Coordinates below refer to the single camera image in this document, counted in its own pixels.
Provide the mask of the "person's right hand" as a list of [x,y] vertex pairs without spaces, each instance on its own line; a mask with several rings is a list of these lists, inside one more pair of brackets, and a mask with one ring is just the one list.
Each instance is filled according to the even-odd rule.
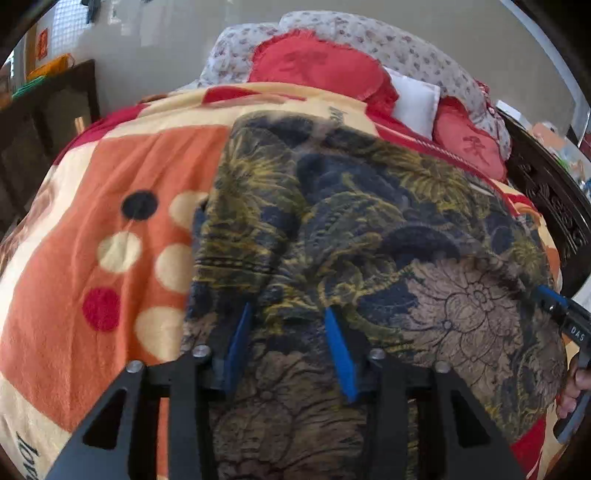
[[579,367],[578,358],[578,354],[572,358],[563,388],[557,397],[556,413],[560,419],[566,418],[576,409],[577,399],[582,392],[591,389],[591,373]]

